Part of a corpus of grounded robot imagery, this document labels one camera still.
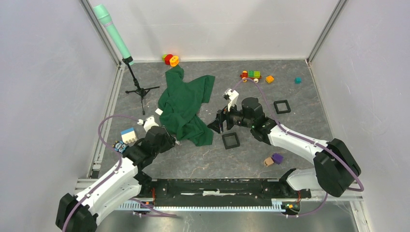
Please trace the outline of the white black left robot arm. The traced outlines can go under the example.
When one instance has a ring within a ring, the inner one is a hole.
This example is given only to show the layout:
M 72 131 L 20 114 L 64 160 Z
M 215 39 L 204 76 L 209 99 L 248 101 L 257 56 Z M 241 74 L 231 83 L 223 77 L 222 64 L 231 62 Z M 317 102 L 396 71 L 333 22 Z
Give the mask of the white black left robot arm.
M 176 145 L 165 127 L 151 127 L 144 138 L 120 153 L 119 161 L 85 190 L 65 194 L 59 202 L 56 226 L 63 232 L 94 232 L 121 204 L 152 191 L 151 178 L 143 172 L 160 153 Z

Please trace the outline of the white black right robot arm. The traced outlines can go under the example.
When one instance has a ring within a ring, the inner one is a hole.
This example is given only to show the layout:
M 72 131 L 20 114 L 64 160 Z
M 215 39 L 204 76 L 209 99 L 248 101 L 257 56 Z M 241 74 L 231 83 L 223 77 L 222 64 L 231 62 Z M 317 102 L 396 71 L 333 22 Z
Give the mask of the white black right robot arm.
M 240 110 L 228 105 L 217 111 L 208 128 L 221 134 L 233 126 L 249 128 L 253 137 L 267 145 L 286 149 L 313 164 L 311 169 L 290 169 L 280 179 L 279 191 L 292 197 L 299 190 L 322 189 L 340 197 L 358 180 L 361 169 L 342 140 L 317 140 L 267 117 L 257 98 L 245 98 Z

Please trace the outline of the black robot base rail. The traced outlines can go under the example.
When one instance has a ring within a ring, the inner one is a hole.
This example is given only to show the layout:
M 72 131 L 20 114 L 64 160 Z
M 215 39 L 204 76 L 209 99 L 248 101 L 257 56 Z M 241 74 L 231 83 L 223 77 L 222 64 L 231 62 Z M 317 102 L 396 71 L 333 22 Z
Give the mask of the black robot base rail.
M 140 171 L 134 179 L 142 186 L 137 196 L 153 198 L 155 206 L 271 206 L 272 199 L 311 198 L 310 190 L 294 190 L 283 178 L 152 179 Z

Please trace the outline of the green fabric garment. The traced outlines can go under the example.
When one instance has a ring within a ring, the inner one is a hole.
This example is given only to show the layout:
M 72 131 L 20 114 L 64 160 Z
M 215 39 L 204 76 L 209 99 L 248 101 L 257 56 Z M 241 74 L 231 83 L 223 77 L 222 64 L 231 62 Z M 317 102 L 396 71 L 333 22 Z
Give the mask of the green fabric garment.
M 184 69 L 175 66 L 165 72 L 166 90 L 158 101 L 160 122 L 179 141 L 196 146 L 211 145 L 213 131 L 198 117 L 202 104 L 209 103 L 215 77 L 204 75 L 184 81 Z

